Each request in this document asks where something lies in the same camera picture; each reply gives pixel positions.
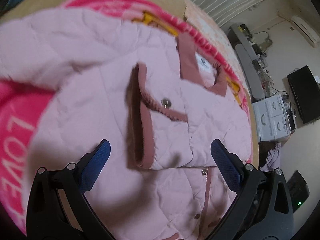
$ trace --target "black device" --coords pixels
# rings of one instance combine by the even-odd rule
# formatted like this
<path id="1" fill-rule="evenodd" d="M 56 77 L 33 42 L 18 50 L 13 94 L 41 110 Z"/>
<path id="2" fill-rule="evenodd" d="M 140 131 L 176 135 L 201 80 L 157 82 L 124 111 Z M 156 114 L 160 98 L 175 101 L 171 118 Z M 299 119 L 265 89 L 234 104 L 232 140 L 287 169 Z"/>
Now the black device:
<path id="1" fill-rule="evenodd" d="M 260 49 L 260 47 L 258 46 L 258 44 L 252 44 L 251 47 L 253 48 L 256 55 L 263 55 L 263 52 Z"/>
<path id="2" fill-rule="evenodd" d="M 292 108 L 290 106 L 290 108 L 286 109 L 286 112 L 287 112 L 287 115 L 288 115 L 288 120 L 289 120 L 289 125 L 290 125 L 290 132 L 291 132 L 291 134 L 293 134 L 296 131 L 296 124 L 294 123 L 293 112 L 291 111 L 291 109 Z"/>
<path id="3" fill-rule="evenodd" d="M 308 185 L 299 171 L 295 171 L 287 182 L 292 201 L 293 212 L 307 200 L 310 195 Z"/>
<path id="4" fill-rule="evenodd" d="M 98 147 L 63 170 L 38 169 L 27 209 L 30 240 L 114 240 L 87 202 L 89 191 L 110 156 L 110 144 Z M 211 154 L 230 190 L 237 197 L 206 240 L 289 240 L 293 230 L 293 210 L 289 189 L 280 169 L 257 171 L 229 153 L 217 139 Z M 82 228 L 73 228 L 64 213 L 57 190 L 65 191 L 71 209 Z"/>
<path id="5" fill-rule="evenodd" d="M 320 89 L 308 66 L 287 75 L 303 123 L 320 117 Z"/>
<path id="6" fill-rule="evenodd" d="M 261 69 L 261 66 L 260 66 L 259 62 L 258 62 L 258 60 L 256 60 L 256 59 L 254 59 L 254 60 L 252 61 L 252 65 L 253 65 L 253 67 L 254 67 L 254 69 L 255 69 L 256 71 L 259 71 L 259 70 Z"/>
<path id="7" fill-rule="evenodd" d="M 251 33 L 250 33 L 247 25 L 245 25 L 245 24 L 240 24 L 239 27 L 241 28 L 244 36 L 247 36 L 247 37 L 249 37 L 250 39 L 252 39 L 252 35 L 251 35 Z"/>

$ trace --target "cable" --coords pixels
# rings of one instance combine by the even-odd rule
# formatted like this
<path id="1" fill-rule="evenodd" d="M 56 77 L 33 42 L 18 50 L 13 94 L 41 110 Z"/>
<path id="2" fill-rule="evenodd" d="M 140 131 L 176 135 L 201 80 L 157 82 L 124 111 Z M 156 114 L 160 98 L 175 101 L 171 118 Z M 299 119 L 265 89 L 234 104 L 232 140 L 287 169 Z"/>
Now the cable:
<path id="1" fill-rule="evenodd" d="M 286 20 L 282 20 L 281 22 L 278 22 L 278 23 L 276 23 L 276 24 L 273 24 L 271 27 L 268 27 L 267 30 L 270 31 L 270 29 L 271 29 L 272 27 L 274 27 L 274 26 L 276 26 L 276 25 L 278 25 L 278 24 L 280 24 L 280 23 L 283 23 L 283 22 L 285 22 L 285 21 L 286 21 Z"/>
<path id="2" fill-rule="evenodd" d="M 278 92 L 284 92 L 284 93 L 287 93 L 287 91 L 283 91 L 283 90 L 278 90 L 278 89 L 275 89 L 274 87 L 272 87 L 272 89 L 278 91 Z"/>
<path id="3" fill-rule="evenodd" d="M 258 33 L 251 33 L 251 35 L 256 35 L 256 34 L 259 34 L 259 33 L 266 33 L 268 34 L 268 39 L 270 38 L 270 34 L 266 31 L 261 31 L 261 32 L 258 32 Z"/>
<path id="4" fill-rule="evenodd" d="M 295 72 L 295 71 L 297 71 L 297 70 L 299 70 L 299 68 L 295 68 L 295 69 L 292 70 L 289 74 L 291 74 L 291 73 L 293 73 L 293 72 Z"/>
<path id="5" fill-rule="evenodd" d="M 264 50 L 263 53 L 265 53 L 267 51 L 267 49 L 269 49 L 272 46 L 273 42 L 271 41 L 271 44 L 269 46 L 266 47 L 266 49 Z"/>

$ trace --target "bed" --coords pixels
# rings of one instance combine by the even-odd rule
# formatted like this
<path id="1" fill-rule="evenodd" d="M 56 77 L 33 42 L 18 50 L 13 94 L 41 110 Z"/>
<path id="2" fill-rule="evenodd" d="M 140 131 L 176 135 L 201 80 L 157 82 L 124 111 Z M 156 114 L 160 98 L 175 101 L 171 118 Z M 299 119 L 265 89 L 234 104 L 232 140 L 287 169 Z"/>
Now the bed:
<path id="1" fill-rule="evenodd" d="M 60 5 L 66 0 L 24 0 L 17 7 L 7 12 L 0 18 L 0 24 L 15 18 L 21 18 L 36 11 L 45 8 L 51 8 Z M 215 24 L 215 22 L 208 17 L 201 9 L 194 5 L 190 0 L 151 0 L 155 4 L 161 6 L 164 10 L 168 11 L 170 14 L 177 16 L 179 18 L 184 18 L 191 25 L 196 27 L 206 38 L 212 43 L 221 54 L 225 57 L 227 62 L 230 64 L 232 70 L 242 82 L 245 95 L 247 97 L 248 108 L 250 113 L 250 122 L 252 128 L 252 163 L 258 168 L 259 163 L 259 149 L 258 140 L 256 133 L 256 125 L 254 119 L 254 113 L 252 105 L 250 103 L 251 99 L 248 94 L 247 84 L 245 83 L 244 74 L 241 70 L 239 62 L 236 55 L 229 44 L 228 38 L 224 32 Z"/>

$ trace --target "pink cloth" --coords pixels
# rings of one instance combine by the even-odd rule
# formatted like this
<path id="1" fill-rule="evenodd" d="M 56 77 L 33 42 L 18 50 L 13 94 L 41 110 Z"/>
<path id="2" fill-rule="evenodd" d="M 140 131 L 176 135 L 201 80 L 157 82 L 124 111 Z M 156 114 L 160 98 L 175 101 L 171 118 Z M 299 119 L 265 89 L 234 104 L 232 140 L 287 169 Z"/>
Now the pink cloth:
<path id="1" fill-rule="evenodd" d="M 39 167 L 62 169 L 107 138 L 111 143 L 110 158 L 86 197 L 117 239 L 161 240 L 175 236 L 195 240 L 201 230 L 205 236 L 208 226 L 224 215 L 234 194 L 218 176 L 216 167 L 209 168 L 208 175 L 203 176 L 202 168 L 150 171 L 139 169 L 134 163 L 128 101 L 134 84 L 132 70 L 137 62 L 144 62 L 148 67 L 146 80 L 156 77 L 153 74 L 162 68 L 179 77 L 174 37 L 82 8 L 41 11 L 1 25 L 0 36 L 0 79 L 56 91 L 29 143 L 22 181 L 23 207 Z M 164 95 L 155 93 L 167 84 L 172 83 L 150 83 L 146 88 L 159 101 Z M 159 87 L 151 90 L 150 85 Z M 181 92 L 186 91 L 182 93 L 184 100 L 176 93 L 179 87 Z M 195 87 L 198 97 L 191 94 Z M 206 98 L 201 100 L 204 92 L 211 93 L 186 80 L 164 92 L 174 100 L 172 109 L 185 104 L 184 111 L 193 108 L 188 96 L 205 103 Z M 210 100 L 224 99 L 219 97 Z M 234 102 L 228 92 L 226 99 Z M 207 111 L 219 108 L 209 107 Z M 217 122 L 215 128 L 214 124 L 205 123 L 199 130 L 205 135 L 203 131 L 208 126 L 220 129 L 219 125 L 223 127 L 225 123 Z M 161 133 L 161 123 L 158 125 L 154 129 L 165 138 L 167 134 Z M 201 146 L 200 137 L 197 147 Z"/>
<path id="2" fill-rule="evenodd" d="M 281 142 L 278 142 L 273 150 L 268 152 L 266 164 L 260 168 L 261 171 L 273 171 L 280 167 Z"/>
<path id="3" fill-rule="evenodd" d="M 165 21 L 167 24 L 175 28 L 177 31 L 184 33 L 188 32 L 194 39 L 195 43 L 205 52 L 212 55 L 225 68 L 227 75 L 239 84 L 239 98 L 241 100 L 241 108 L 247 113 L 250 119 L 248 102 L 244 92 L 243 85 L 237 75 L 232 70 L 226 59 L 220 54 L 215 46 L 192 25 L 184 22 L 182 19 L 170 15 L 158 5 L 148 0 L 67 0 L 62 7 L 83 7 L 98 11 L 106 16 L 120 17 L 125 20 L 143 19 L 143 12 L 148 11 L 158 18 Z"/>
<path id="4" fill-rule="evenodd" d="M 215 80 L 212 65 L 219 66 L 207 54 L 203 57 L 197 53 L 199 50 L 188 33 L 178 36 L 177 50 L 180 60 L 170 57 L 170 66 L 152 68 L 147 62 L 139 64 L 142 130 L 151 131 L 144 133 L 139 166 L 154 170 L 216 166 L 210 152 L 215 139 L 220 139 L 241 160 L 247 160 L 251 127 L 227 86 L 224 71 L 219 70 Z M 203 62 L 207 60 L 208 68 L 199 66 L 197 54 Z M 207 74 L 207 83 L 201 73 Z M 170 100 L 170 108 L 161 105 L 163 98 Z M 141 156 L 140 148 L 136 155 Z"/>
<path id="5" fill-rule="evenodd" d="M 26 221 L 21 203 L 27 148 L 52 96 L 52 92 L 32 86 L 0 82 L 0 201 L 24 233 Z"/>

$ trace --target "white wall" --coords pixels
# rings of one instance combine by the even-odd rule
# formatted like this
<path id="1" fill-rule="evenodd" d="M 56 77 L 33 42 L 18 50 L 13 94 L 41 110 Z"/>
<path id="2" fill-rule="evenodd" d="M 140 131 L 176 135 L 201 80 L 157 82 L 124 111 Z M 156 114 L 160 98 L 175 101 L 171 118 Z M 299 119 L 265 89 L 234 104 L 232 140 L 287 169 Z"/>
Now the white wall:
<path id="1" fill-rule="evenodd" d="M 320 15 L 311 0 L 292 0 L 292 7 L 320 33 Z"/>
<path id="2" fill-rule="evenodd" d="M 295 68 L 305 65 L 309 66 L 313 75 L 320 76 L 320 48 L 311 47 L 297 30 L 290 29 L 292 25 L 287 21 L 270 30 L 267 30 L 268 27 L 267 24 L 258 31 L 268 31 L 273 41 L 267 50 L 269 74 L 274 81 L 274 88 L 288 91 L 291 96 L 286 76 Z M 305 223 L 320 198 L 320 121 L 303 126 L 297 109 L 296 114 L 297 126 L 300 128 L 283 145 L 280 167 L 286 179 L 298 170 L 310 190 L 310 197 L 294 214 L 295 232 Z"/>
<path id="3" fill-rule="evenodd" d="M 256 9 L 247 9 L 238 14 L 224 24 L 221 29 L 227 32 L 233 23 L 245 23 L 249 30 L 252 31 L 277 18 L 277 10 L 282 13 L 291 12 L 291 0 L 265 0 L 261 2 Z"/>

